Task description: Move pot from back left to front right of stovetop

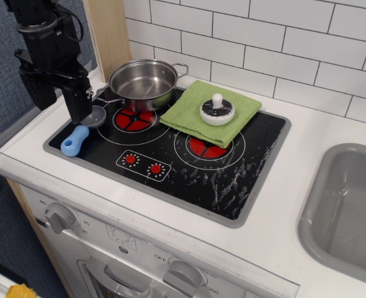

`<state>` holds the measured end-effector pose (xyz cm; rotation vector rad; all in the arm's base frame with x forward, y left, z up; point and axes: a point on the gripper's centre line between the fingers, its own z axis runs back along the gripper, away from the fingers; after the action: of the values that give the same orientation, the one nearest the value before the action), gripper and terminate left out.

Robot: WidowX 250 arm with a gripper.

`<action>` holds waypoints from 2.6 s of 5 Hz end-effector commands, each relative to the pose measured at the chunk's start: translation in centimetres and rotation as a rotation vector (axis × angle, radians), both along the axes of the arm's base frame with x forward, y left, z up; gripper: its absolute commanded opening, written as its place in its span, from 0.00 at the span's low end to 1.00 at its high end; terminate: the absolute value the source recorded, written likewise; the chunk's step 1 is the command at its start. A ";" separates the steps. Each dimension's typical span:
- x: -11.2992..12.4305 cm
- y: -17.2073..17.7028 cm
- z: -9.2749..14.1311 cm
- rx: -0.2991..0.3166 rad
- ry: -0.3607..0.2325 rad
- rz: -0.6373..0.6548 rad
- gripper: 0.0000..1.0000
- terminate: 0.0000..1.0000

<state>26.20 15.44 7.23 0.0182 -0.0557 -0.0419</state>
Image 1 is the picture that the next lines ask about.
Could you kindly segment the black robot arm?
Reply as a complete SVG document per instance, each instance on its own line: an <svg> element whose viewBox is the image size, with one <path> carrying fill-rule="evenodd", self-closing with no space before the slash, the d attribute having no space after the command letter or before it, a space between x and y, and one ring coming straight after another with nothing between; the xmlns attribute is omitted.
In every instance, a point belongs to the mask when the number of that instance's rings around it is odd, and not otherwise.
<svg viewBox="0 0 366 298"><path fill-rule="evenodd" d="M81 21L57 1L6 1L16 18L16 30L26 48L14 55L20 61L21 80L35 105L45 110L63 93L71 121L80 123L92 112L88 72L78 61L83 29Z"/></svg>

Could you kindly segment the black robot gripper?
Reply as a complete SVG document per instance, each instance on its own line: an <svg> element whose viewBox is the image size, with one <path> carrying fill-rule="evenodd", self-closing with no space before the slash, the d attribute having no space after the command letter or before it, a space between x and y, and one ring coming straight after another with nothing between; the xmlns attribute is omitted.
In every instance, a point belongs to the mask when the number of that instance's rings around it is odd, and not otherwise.
<svg viewBox="0 0 366 298"><path fill-rule="evenodd" d="M88 72L78 62L81 53L72 16L17 16L16 30L26 49L16 50L19 74L34 104L44 111L56 102L54 86L62 93L73 124L92 113Z"/></svg>

